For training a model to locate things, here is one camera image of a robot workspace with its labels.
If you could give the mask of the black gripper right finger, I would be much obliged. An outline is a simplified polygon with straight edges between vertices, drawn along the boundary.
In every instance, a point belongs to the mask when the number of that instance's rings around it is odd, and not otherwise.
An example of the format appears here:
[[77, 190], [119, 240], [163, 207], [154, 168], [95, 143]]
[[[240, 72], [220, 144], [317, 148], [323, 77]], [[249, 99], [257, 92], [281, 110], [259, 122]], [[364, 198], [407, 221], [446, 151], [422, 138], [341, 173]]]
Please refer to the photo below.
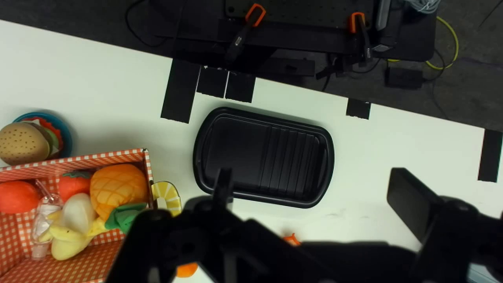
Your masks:
[[471, 264], [501, 280], [501, 218], [436, 195], [407, 168], [389, 171], [386, 203], [421, 243], [410, 272], [414, 283], [468, 283]]

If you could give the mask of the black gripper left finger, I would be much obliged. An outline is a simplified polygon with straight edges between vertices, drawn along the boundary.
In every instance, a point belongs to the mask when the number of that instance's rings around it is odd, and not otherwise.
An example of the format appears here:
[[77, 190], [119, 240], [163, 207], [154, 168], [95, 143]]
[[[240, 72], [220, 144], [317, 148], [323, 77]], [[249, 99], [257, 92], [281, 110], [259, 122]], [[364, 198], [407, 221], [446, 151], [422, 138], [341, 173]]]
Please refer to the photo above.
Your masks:
[[292, 283], [293, 247], [240, 220], [227, 209], [231, 199], [231, 171], [223, 170], [213, 195], [188, 199], [177, 217], [139, 212], [105, 283], [172, 283], [183, 264], [196, 264], [215, 283]]

